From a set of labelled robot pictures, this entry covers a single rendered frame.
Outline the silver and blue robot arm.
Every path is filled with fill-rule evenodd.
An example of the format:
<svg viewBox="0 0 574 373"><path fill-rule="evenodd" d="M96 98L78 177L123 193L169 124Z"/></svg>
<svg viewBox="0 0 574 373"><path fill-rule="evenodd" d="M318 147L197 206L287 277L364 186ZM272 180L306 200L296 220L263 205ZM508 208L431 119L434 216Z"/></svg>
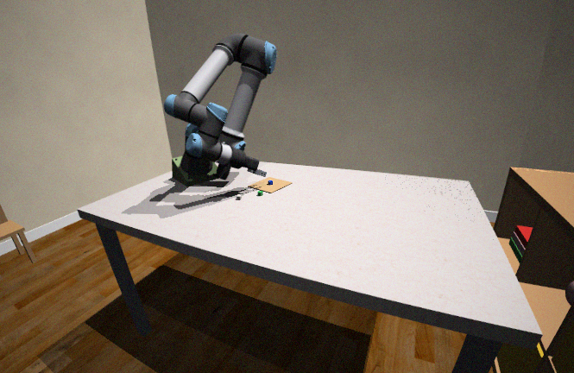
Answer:
<svg viewBox="0 0 574 373"><path fill-rule="evenodd" d="M243 128L261 80L273 72L277 56L275 45L246 34L223 38L212 52L180 95L171 94L164 103L168 115L189 123L180 164L191 175L211 172L213 161L222 154L223 142L236 149L245 149ZM200 101L234 61L242 63L243 73L229 112L217 104L201 105Z"/></svg>

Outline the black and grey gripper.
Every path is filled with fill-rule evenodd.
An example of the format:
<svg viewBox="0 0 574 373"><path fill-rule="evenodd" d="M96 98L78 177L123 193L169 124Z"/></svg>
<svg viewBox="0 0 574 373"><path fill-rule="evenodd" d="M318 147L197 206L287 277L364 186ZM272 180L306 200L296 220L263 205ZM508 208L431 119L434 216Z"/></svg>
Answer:
<svg viewBox="0 0 574 373"><path fill-rule="evenodd" d="M258 168L259 160L255 158L248 157L244 151L241 149L236 149L228 145L225 146L225 142L222 143L223 151L218 159L218 169L216 176L219 179L226 180L231 168L239 169L241 167L247 168L248 172L266 177L267 172L264 172ZM254 171L253 171L254 170Z"/></svg>

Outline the tan flat mat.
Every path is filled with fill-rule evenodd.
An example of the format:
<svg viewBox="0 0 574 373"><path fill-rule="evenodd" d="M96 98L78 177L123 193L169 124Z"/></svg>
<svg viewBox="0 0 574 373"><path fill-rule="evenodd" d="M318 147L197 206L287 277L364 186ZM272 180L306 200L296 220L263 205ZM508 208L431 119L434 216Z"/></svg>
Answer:
<svg viewBox="0 0 574 373"><path fill-rule="evenodd" d="M273 181L273 185L268 184L269 180ZM249 187L263 191L263 192L266 192L266 193L274 193L274 192L276 192L276 191L278 191L278 190L282 189L283 187L286 187L290 184L292 184L292 182L268 177L264 180L260 180L256 183L252 184L252 185L249 185Z"/></svg>

